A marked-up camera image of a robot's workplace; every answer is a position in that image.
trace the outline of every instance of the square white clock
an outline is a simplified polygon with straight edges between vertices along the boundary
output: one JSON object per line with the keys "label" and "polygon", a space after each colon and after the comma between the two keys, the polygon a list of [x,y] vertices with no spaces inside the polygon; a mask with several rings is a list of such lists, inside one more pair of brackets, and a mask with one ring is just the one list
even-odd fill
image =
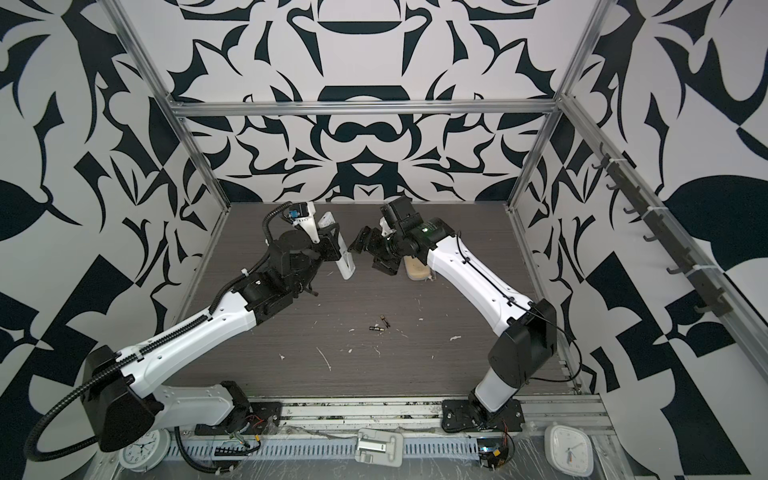
{"label": "square white clock", "polygon": [[565,425],[544,432],[544,451],[550,465],[574,477],[588,477],[594,468],[592,442],[586,433]]}

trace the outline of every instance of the clock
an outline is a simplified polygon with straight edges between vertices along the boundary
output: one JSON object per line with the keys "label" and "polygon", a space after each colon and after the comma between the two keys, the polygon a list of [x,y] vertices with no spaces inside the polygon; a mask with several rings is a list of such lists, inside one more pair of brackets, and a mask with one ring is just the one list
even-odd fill
{"label": "clock", "polygon": [[574,477],[592,475],[594,456],[586,433],[565,425],[550,425],[544,438],[544,451],[553,467]]}
{"label": "clock", "polygon": [[169,448],[170,433],[166,429],[153,430],[121,449],[118,460],[128,470],[146,472],[160,463]]}

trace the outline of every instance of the black and white wall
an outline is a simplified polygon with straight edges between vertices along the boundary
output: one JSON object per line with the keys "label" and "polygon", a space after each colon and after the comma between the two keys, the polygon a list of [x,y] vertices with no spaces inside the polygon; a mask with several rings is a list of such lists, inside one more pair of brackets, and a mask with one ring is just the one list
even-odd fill
{"label": "black and white wall", "polygon": [[[101,7],[0,5],[3,478],[62,478],[96,445],[27,463],[30,428],[94,348],[168,327],[220,215]],[[92,435],[75,402],[41,449]]]}
{"label": "black and white wall", "polygon": [[[177,101],[552,98],[594,0],[130,0]],[[194,119],[232,201],[505,200],[539,115]]]}
{"label": "black and white wall", "polygon": [[[768,313],[768,4],[619,0],[574,90]],[[547,295],[639,475],[764,478],[768,385],[567,119],[518,205]],[[578,354],[573,349],[574,357]]]}

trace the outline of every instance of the black mounting plate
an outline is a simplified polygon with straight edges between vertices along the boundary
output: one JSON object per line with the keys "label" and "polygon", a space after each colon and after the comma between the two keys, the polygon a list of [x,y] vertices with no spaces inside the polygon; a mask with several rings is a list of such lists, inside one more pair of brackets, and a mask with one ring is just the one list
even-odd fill
{"label": "black mounting plate", "polygon": [[495,414],[491,415],[483,425],[473,417],[473,408],[469,400],[443,400],[442,422],[440,426],[446,432],[460,432],[465,430],[506,429],[508,432],[522,432],[522,424],[525,423],[520,402],[509,399]]}
{"label": "black mounting plate", "polygon": [[[270,424],[270,418],[275,426],[280,425],[280,413],[283,411],[283,404],[280,402],[251,402],[250,409],[253,413],[249,415],[258,415],[263,422],[245,432],[248,435],[263,435],[264,430]],[[254,419],[251,425],[259,422]],[[210,425],[198,424],[194,429],[195,435],[227,435],[223,427],[212,427]]]}

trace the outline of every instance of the abstract black and white pattern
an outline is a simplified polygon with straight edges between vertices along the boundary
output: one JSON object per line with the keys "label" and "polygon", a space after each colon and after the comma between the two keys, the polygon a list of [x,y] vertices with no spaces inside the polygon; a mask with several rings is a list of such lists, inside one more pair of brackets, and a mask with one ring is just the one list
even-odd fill
{"label": "abstract black and white pattern", "polygon": [[231,201],[506,200],[543,114],[187,119]]}
{"label": "abstract black and white pattern", "polygon": [[594,0],[124,6],[179,101],[419,100],[551,98]]}
{"label": "abstract black and white pattern", "polygon": [[597,162],[563,119],[518,206],[584,387],[641,475],[761,473],[768,386]]}
{"label": "abstract black and white pattern", "polygon": [[[27,463],[27,433],[92,349],[173,322],[220,208],[94,0],[2,3],[0,150],[3,478],[62,478],[96,446]],[[41,448],[90,435],[75,402]]]}
{"label": "abstract black and white pattern", "polygon": [[[619,0],[574,90],[763,315],[766,7]],[[641,475],[761,478],[768,386],[596,163],[563,120],[518,207],[585,385]]]}

